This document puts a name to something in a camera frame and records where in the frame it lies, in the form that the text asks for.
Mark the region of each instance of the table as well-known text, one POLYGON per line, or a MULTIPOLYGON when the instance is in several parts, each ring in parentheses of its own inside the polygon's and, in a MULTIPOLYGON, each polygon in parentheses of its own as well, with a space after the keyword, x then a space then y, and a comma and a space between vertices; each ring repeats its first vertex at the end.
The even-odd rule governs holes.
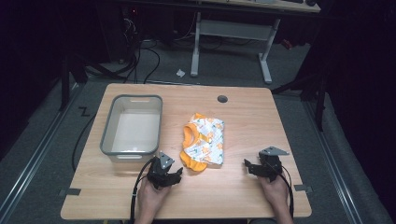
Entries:
MULTIPOLYGON (((128 219, 132 190, 143 163, 113 163, 99 148, 114 97, 120 94, 158 94, 163 98, 159 150, 175 159, 170 173, 182 167, 183 126, 199 112, 222 119, 224 163, 196 173, 184 168, 181 182, 172 187, 157 218, 272 217, 261 185, 243 161, 259 164, 258 152, 269 146, 290 153, 280 159, 292 185, 301 185, 296 163, 270 90, 265 88, 110 84, 92 125, 61 216, 64 219, 128 219), (220 103, 218 96, 228 101, 220 103)), ((304 191, 295 191, 296 217, 308 217, 311 207, 304 191)))
MULTIPOLYGON (((255 1, 247 1, 247 0, 228 0, 228 1, 220 1, 220 0, 202 0, 205 3, 218 3, 223 5, 234 5, 234 6, 244 6, 244 7, 258 7, 258 8, 272 8, 277 10, 291 10, 291 11, 299 11, 299 12, 313 12, 319 13, 320 7, 318 5, 314 5, 313 7, 308 6, 307 4, 298 4, 292 2, 285 2, 275 0, 274 3, 271 4, 263 4, 257 3, 255 1)), ((213 21, 213 20, 201 20, 201 13, 197 13, 196 20, 196 28, 195 28, 195 43, 194 50, 192 53, 192 62, 191 62, 191 76, 198 76, 198 68, 199 68, 199 42, 200 35, 218 35, 225 37, 236 37, 236 38, 245 38, 245 39, 253 39, 265 41, 265 45, 262 48, 262 52, 259 53, 259 62, 262 68, 262 76, 264 78, 264 82, 267 84, 272 83, 272 78, 270 71, 268 69, 267 57, 270 51, 270 48, 274 42, 274 38, 276 36, 276 31, 278 25, 280 23, 280 18, 276 18, 274 20, 274 24, 272 25, 257 25, 257 24, 246 24, 239 22, 229 22, 229 21, 213 21)))

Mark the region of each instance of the clothing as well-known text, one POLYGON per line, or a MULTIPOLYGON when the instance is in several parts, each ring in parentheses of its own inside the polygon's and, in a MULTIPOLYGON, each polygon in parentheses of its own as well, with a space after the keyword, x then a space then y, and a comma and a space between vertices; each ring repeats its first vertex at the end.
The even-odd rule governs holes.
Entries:
POLYGON ((221 119, 196 113, 184 128, 180 158, 193 171, 203 171, 209 163, 223 164, 223 129, 221 119))

